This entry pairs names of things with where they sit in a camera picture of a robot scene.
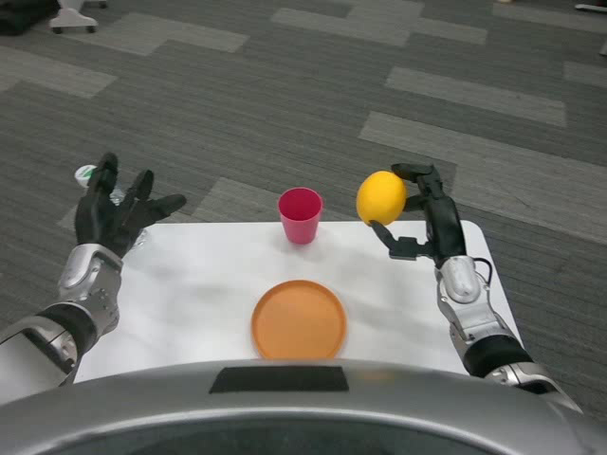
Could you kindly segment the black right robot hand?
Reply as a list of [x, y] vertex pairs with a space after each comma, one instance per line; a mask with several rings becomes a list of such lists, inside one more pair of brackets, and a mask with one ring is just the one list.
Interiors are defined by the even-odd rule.
[[378, 239], [388, 248], [392, 259], [433, 259], [440, 268], [449, 258], [466, 256], [466, 243], [459, 213], [453, 199], [443, 190], [443, 181], [434, 165], [398, 163], [391, 170], [403, 180], [416, 184], [419, 194], [407, 198], [404, 210], [424, 213], [427, 242], [420, 244], [414, 237], [393, 236], [379, 221], [370, 226]]

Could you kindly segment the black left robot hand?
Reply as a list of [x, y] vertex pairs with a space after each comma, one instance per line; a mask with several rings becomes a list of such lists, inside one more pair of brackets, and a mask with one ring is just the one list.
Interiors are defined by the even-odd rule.
[[155, 176], [146, 170], [138, 174], [116, 205], [110, 195], [116, 188], [118, 173], [118, 157], [113, 153], [103, 155], [77, 206], [74, 226], [79, 245], [101, 245], [122, 258], [145, 228], [182, 209], [187, 198], [176, 193], [153, 199]]

